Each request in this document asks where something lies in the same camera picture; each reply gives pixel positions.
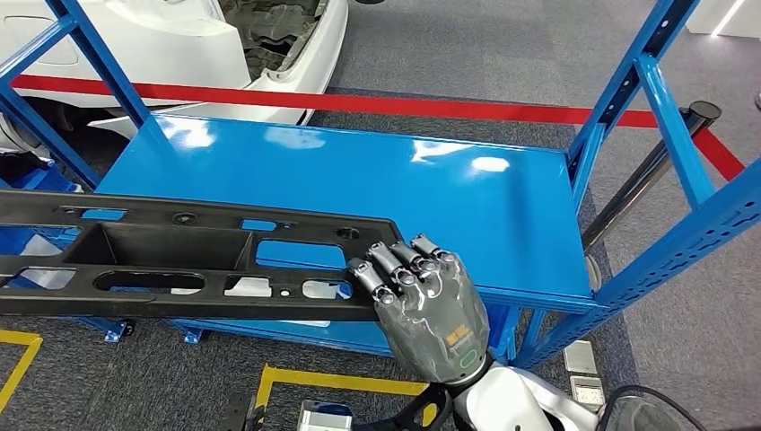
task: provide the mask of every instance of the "gray robotic hand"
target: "gray robotic hand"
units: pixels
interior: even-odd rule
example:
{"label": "gray robotic hand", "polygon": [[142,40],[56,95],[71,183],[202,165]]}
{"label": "gray robotic hand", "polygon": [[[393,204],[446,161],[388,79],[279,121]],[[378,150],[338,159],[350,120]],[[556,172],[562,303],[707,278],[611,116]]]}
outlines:
{"label": "gray robotic hand", "polygon": [[374,298],[380,327],[399,361],[427,382],[463,383],[486,360],[484,304],[456,254],[422,234],[410,245],[376,242],[367,259],[349,260],[349,271]]}

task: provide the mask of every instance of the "blue shelf surface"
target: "blue shelf surface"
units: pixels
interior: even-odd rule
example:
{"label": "blue shelf surface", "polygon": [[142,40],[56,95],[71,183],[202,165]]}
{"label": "blue shelf surface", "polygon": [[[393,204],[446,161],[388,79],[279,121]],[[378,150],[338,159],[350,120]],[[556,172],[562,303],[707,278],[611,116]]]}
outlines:
{"label": "blue shelf surface", "polygon": [[[381,133],[156,115],[97,191],[385,217],[409,239],[422,232],[456,251],[487,302],[492,346],[502,293],[591,302],[565,154]],[[342,268],[324,251],[260,248],[272,265]],[[175,320],[388,355],[374,322],[326,328],[281,321]]]}

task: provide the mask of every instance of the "oval hole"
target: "oval hole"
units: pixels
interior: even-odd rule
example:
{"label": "oval hole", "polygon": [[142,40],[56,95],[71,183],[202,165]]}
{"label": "oval hole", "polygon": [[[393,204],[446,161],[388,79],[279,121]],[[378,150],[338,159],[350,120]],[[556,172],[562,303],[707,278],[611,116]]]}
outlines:
{"label": "oval hole", "polygon": [[272,297],[269,279],[264,277],[227,277],[224,283],[225,296]]}
{"label": "oval hole", "polygon": [[100,290],[117,289],[120,292],[129,292],[135,291],[135,289],[144,291],[146,288],[201,289],[206,282],[203,277],[197,274],[110,271],[95,278],[94,284]]}

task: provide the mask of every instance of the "black cable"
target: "black cable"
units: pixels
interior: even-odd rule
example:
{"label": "black cable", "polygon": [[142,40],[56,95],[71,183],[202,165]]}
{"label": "black cable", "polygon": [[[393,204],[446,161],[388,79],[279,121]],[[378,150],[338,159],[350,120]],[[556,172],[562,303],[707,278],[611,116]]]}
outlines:
{"label": "black cable", "polygon": [[610,395],[610,399],[608,399],[608,405],[605,407],[605,411],[602,413],[602,418],[599,420],[597,431],[602,431],[605,429],[605,427],[608,426],[610,415],[613,414],[613,404],[616,402],[616,400],[621,398],[621,395],[633,391],[648,393],[653,397],[665,402],[666,404],[669,404],[674,410],[678,411],[685,419],[687,419],[687,421],[692,424],[693,427],[697,428],[698,431],[707,431],[703,424],[698,422],[698,420],[695,419],[687,410],[685,410],[685,408],[678,405],[676,401],[654,389],[640,386],[639,384],[628,384],[626,386],[621,386],[620,388],[613,391],[613,393]]}

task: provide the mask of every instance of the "blue crossbar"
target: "blue crossbar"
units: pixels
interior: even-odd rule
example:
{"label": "blue crossbar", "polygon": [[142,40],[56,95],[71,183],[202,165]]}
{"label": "blue crossbar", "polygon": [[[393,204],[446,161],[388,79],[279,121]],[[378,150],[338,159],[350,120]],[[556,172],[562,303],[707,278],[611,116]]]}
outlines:
{"label": "blue crossbar", "polygon": [[22,47],[16,55],[8,58],[0,66],[0,85],[10,85],[16,76],[42,57],[48,49],[53,48],[74,28],[76,28],[76,22],[71,16],[65,16],[50,24],[42,33]]}
{"label": "blue crossbar", "polygon": [[682,120],[674,97],[660,73],[658,61],[650,54],[641,54],[634,61],[634,66],[644,83],[644,93],[658,121],[663,143],[669,149],[687,202],[695,209],[713,194],[711,180]]}
{"label": "blue crossbar", "polygon": [[576,205],[576,214],[579,214],[579,211],[582,209],[584,192],[587,189],[587,185],[590,183],[592,168],[594,167],[597,153],[599,153],[599,148],[602,146],[602,141],[604,139],[605,125],[598,123],[592,128],[590,137],[587,139],[587,142],[582,149],[579,165],[576,167],[576,175],[573,178],[573,204]]}

